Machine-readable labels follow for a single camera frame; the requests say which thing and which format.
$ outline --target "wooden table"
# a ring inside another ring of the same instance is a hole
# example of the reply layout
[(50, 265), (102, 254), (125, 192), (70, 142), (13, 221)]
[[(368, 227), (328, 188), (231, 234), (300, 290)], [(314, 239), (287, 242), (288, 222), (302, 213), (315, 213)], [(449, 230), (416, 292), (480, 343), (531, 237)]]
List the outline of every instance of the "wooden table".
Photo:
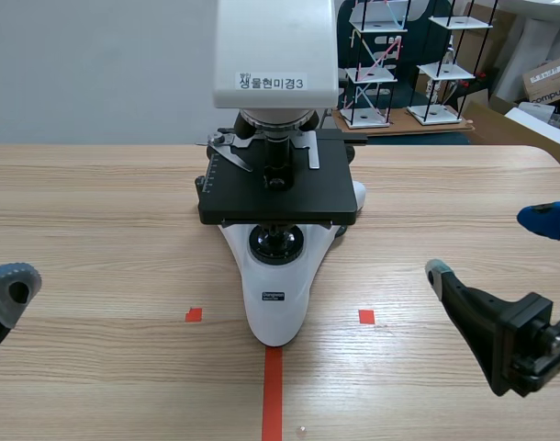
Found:
[[(0, 146), (0, 264), (44, 279), (0, 346), (0, 441), (261, 439), (264, 348), (198, 220), (206, 166), (204, 147)], [(560, 166), (527, 147), (385, 146), (359, 148), (353, 175), (364, 213), (284, 349), (284, 440), (560, 440), (560, 376), (494, 396), (423, 273), (439, 257), (560, 317), (560, 243), (515, 220), (560, 200)]]

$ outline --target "shelf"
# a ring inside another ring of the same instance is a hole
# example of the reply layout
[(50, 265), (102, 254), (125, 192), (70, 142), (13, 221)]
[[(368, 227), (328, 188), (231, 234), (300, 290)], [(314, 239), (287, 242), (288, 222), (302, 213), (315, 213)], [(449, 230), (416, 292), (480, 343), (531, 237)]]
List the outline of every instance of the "shelf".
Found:
[(438, 62), (423, 64), (417, 67), (435, 81), (472, 80), (475, 78), (471, 73), (468, 73), (457, 64), (443, 64), (439, 76), (437, 76), (437, 69), (439, 68)]
[(407, 32), (394, 21), (366, 21), (364, 30), (362, 30), (362, 22), (352, 22), (353, 27), (362, 34), (386, 34), (386, 33), (402, 33)]
[[(343, 119), (350, 129), (369, 129), (373, 127), (389, 127), (390, 123), (386, 122), (386, 118), (373, 108), (357, 108), (355, 113), (352, 109), (341, 109)], [(350, 122), (353, 113), (353, 124)]]
[(413, 106), (407, 107), (407, 109), (410, 114), (423, 126), (432, 126), (436, 124), (458, 124), (459, 122), (462, 122), (461, 118), (458, 118), (457, 115), (450, 112), (446, 106), (441, 104), (433, 104), (429, 106), (427, 119), (425, 119), (427, 106)]
[(473, 17), (462, 17), (456, 16), (452, 17), (447, 26), (448, 17), (429, 17), (429, 20), (433, 23), (438, 24), (442, 28), (450, 30), (462, 30), (462, 29), (487, 29), (492, 28), (488, 23), (480, 20), (476, 20)]
[(374, 69), (370, 69), (369, 67), (363, 67), (360, 69), (359, 80), (355, 81), (355, 74), (357, 69), (351, 67), (349, 69), (345, 69), (345, 73), (356, 85), (377, 85), (380, 83), (396, 83), (397, 79), (394, 77), (392, 73), (388, 69), (384, 67), (375, 67)]

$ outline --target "black microscope stage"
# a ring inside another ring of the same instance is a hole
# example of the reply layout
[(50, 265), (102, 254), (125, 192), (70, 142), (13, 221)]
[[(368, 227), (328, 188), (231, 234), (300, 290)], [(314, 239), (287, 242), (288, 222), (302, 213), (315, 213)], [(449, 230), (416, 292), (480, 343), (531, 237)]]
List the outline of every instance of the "black microscope stage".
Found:
[(263, 140), (247, 149), (231, 148), (253, 167), (251, 173), (218, 153), (211, 156), (199, 194), (200, 220), (206, 225), (353, 225), (357, 202), (345, 143), (319, 139), (319, 170), (308, 168), (308, 150), (292, 148), (295, 182), (287, 191), (265, 188)]

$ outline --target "white microscope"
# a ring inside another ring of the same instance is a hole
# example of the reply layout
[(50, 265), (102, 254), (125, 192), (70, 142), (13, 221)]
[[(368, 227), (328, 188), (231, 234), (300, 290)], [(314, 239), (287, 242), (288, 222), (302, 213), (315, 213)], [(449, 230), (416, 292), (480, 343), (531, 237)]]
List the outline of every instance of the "white microscope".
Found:
[(229, 243), (253, 333), (281, 346), (305, 320), (330, 245), (364, 206), (343, 139), (315, 132), (315, 109), (338, 100), (334, 4), (218, 0), (215, 29), (215, 106), (240, 113), (233, 132), (209, 136), (200, 219)]

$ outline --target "red tape mark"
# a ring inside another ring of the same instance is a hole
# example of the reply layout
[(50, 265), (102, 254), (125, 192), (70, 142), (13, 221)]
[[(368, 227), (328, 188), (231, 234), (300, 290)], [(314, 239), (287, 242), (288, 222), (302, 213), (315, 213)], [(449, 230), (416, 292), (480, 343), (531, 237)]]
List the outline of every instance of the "red tape mark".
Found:
[(190, 322), (202, 322), (203, 320), (203, 309), (202, 308), (191, 308), (189, 312), (186, 313), (185, 321)]
[(282, 347), (265, 348), (262, 441), (282, 441)]
[(375, 324), (373, 310), (360, 310), (360, 324)]

